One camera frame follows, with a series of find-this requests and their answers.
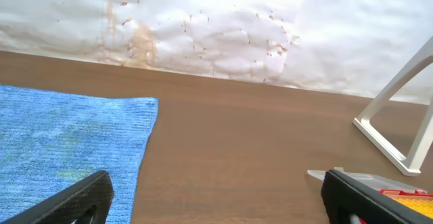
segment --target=brown tabletop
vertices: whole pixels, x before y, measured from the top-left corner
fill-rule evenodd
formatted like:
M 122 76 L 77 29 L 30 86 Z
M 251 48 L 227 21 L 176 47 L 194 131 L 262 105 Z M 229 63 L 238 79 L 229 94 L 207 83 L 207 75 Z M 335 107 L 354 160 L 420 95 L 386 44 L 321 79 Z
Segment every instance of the brown tabletop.
M 327 223 L 308 169 L 342 166 L 433 191 L 433 155 L 403 176 L 352 125 L 370 99 L 0 51 L 0 83 L 160 98 L 132 223 Z M 390 102 L 373 125 L 406 153 L 425 106 Z

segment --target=wrinkled white sheet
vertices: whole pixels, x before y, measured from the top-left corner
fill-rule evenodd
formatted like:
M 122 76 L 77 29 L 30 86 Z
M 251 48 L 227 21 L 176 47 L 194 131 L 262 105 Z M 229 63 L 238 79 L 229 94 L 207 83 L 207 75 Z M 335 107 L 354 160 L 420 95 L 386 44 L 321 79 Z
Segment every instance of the wrinkled white sheet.
M 375 96 L 433 0 L 0 0 L 0 49 Z M 428 68 L 395 99 L 428 103 Z

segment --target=white metal frame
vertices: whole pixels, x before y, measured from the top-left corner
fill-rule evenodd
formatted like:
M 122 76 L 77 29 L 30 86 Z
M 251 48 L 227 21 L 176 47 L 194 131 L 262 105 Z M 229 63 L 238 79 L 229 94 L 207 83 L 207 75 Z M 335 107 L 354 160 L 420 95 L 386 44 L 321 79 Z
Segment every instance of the white metal frame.
M 409 80 L 433 63 L 433 37 L 409 60 L 353 123 L 406 176 L 417 176 L 433 142 L 433 98 L 407 156 L 404 156 L 370 124 L 370 118 Z

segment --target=blue cloth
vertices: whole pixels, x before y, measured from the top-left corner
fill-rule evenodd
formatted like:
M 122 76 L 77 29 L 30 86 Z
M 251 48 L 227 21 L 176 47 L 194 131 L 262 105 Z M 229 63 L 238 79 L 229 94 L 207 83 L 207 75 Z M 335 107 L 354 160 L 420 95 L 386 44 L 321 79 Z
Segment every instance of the blue cloth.
M 107 223 L 130 223 L 158 99 L 105 99 L 0 85 L 0 222 L 97 170 L 109 172 Z

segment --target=white stand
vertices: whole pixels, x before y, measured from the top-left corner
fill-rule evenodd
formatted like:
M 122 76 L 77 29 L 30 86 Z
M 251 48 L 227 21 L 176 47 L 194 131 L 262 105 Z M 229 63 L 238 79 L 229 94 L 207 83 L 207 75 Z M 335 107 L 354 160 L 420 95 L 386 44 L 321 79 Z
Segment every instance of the white stand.
M 417 176 L 433 141 L 433 98 L 407 156 L 370 125 L 370 118 L 409 80 L 433 63 L 433 37 L 409 60 L 353 123 L 406 176 Z

